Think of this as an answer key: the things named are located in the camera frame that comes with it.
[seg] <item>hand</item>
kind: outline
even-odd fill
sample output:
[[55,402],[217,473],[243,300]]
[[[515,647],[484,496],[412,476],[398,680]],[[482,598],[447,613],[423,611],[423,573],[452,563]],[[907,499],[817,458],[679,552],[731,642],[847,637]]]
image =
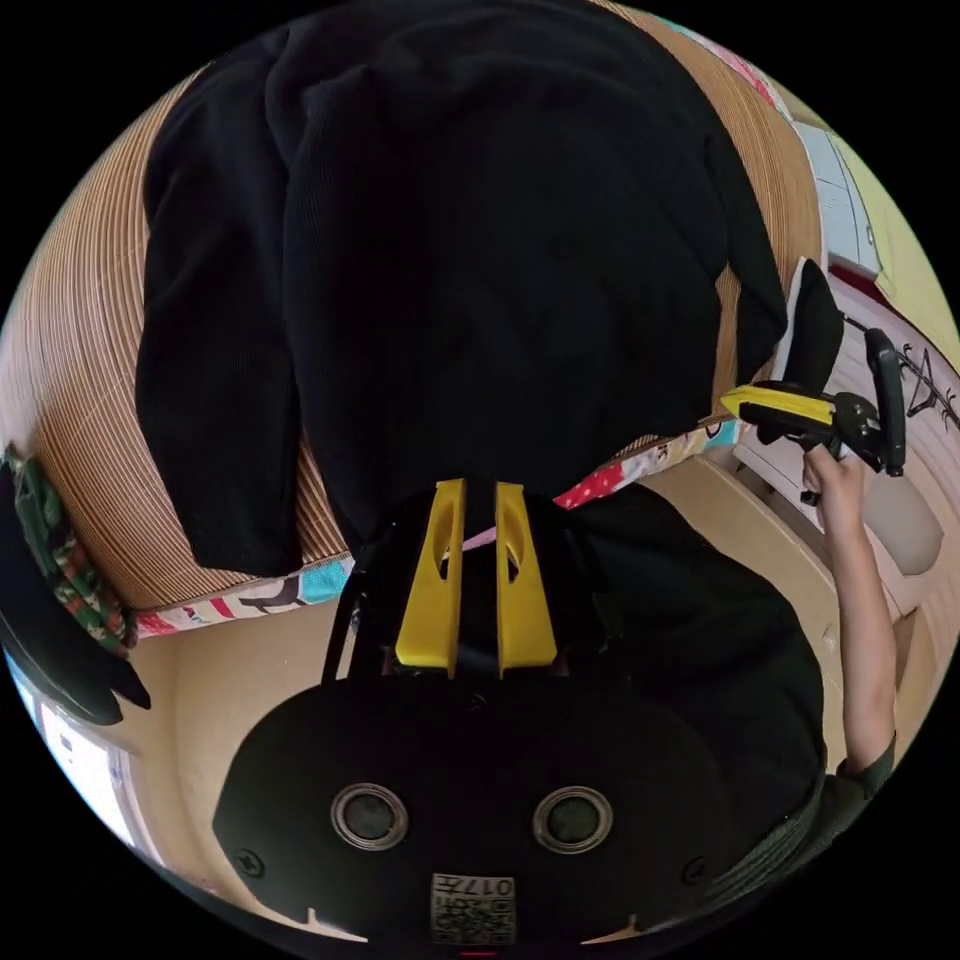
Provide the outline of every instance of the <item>hand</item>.
[[855,454],[834,460],[824,446],[803,458],[803,485],[820,494],[817,515],[829,543],[863,533],[863,461]]

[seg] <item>screw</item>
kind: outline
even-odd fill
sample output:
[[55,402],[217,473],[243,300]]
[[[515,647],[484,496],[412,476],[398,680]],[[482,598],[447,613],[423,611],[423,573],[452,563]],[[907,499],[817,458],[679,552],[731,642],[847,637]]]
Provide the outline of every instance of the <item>screw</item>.
[[259,880],[266,873],[263,861],[252,850],[238,850],[233,855],[233,862],[244,876]]
[[707,867],[703,862],[703,857],[694,857],[684,868],[683,872],[680,874],[680,879],[688,887],[696,886],[698,883],[703,881],[703,878],[706,876]]

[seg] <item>window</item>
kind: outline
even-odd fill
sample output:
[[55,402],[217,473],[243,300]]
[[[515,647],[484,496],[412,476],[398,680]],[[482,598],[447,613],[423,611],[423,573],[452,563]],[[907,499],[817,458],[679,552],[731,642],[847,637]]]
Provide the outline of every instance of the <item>window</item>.
[[50,753],[87,806],[124,843],[162,863],[133,792],[133,758],[67,716],[7,659],[20,699]]

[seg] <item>black sweater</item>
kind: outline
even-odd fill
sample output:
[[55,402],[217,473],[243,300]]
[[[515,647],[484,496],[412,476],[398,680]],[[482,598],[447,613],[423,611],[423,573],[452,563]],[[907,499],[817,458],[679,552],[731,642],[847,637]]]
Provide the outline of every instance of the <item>black sweater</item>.
[[379,0],[238,48],[146,172],[144,436],[199,564],[298,567],[301,427],[352,549],[441,479],[555,496],[786,329],[707,97],[580,0]]

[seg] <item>person's arm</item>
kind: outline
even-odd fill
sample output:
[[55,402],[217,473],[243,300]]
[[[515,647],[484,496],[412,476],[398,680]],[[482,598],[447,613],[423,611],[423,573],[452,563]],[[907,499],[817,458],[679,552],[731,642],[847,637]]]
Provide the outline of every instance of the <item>person's arm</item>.
[[879,759],[895,733],[896,644],[873,547],[863,525],[863,462],[839,463],[824,447],[807,454],[804,482],[821,494],[818,511],[840,603],[846,770]]

